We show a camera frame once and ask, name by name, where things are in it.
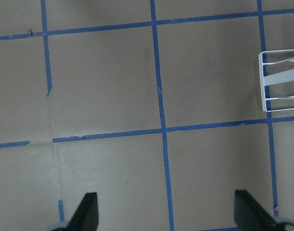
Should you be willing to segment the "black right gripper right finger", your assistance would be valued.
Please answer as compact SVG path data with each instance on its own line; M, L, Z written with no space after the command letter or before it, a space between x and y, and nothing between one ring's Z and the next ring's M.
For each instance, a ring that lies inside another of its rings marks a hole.
M241 231L294 231L294 221L272 217L247 190L234 192L234 221Z

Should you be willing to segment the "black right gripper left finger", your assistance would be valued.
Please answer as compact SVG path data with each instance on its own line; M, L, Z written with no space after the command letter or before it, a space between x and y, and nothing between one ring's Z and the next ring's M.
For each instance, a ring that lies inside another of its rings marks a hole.
M69 221L47 227L48 231L96 231L99 226L98 195L88 192L84 195Z

